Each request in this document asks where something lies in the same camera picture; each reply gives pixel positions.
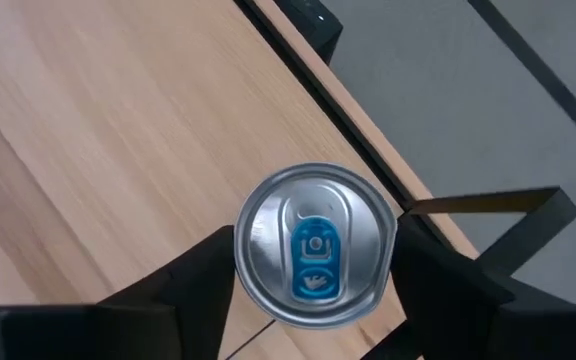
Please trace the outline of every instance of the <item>aluminum can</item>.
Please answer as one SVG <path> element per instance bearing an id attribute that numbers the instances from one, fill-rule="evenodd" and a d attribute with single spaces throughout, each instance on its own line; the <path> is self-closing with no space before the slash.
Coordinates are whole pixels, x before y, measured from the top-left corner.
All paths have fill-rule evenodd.
<path id="1" fill-rule="evenodd" d="M 390 206 L 364 178 L 328 163 L 292 166 L 246 199 L 235 224 L 237 272 L 275 319 L 341 326 L 381 300 L 396 230 Z"/>

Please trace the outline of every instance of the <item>can lid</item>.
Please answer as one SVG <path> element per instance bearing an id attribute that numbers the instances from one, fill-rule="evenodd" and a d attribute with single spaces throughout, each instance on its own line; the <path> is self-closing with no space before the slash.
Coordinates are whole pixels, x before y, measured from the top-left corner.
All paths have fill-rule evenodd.
<path id="1" fill-rule="evenodd" d="M 330 328 L 368 314 L 388 280 L 397 223 L 368 181 L 307 163 L 264 180 L 235 224 L 235 261 L 250 297 L 274 318 Z"/>

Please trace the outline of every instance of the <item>floor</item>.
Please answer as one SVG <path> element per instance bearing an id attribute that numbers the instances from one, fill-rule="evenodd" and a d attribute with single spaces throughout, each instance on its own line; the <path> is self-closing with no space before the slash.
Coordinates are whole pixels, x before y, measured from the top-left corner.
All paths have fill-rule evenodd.
<path id="1" fill-rule="evenodd" d="M 576 204 L 576 2 L 322 2 L 344 25 L 331 68 L 436 196 L 560 185 Z M 482 251 L 519 215 L 454 218 Z M 576 303 L 576 220 L 515 277 Z M 319 359 L 331 338 L 270 324 L 233 358 Z"/>

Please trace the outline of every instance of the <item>wooden table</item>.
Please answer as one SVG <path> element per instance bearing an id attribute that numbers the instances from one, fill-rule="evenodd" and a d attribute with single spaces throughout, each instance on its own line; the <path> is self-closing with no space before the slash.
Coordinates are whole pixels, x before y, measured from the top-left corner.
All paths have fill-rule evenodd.
<path id="1" fill-rule="evenodd" d="M 257 4 L 408 190 L 430 197 L 273 1 Z M 0 0 L 0 304 L 101 300 L 305 161 L 343 164 L 399 210 L 232 0 Z M 447 216 L 433 220 L 475 254 Z M 274 324 L 240 354 L 354 359 L 402 319 L 391 287 L 356 325 Z M 269 321 L 237 284 L 222 357 Z"/>

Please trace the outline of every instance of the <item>pull tab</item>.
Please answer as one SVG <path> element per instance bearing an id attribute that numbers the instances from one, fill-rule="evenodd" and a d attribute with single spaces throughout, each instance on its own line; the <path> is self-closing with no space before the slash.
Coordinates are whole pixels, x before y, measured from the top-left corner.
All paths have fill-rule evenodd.
<path id="1" fill-rule="evenodd" d="M 290 239 L 292 292 L 305 300 L 339 296 L 341 241 L 335 226 L 322 217 L 303 219 Z"/>

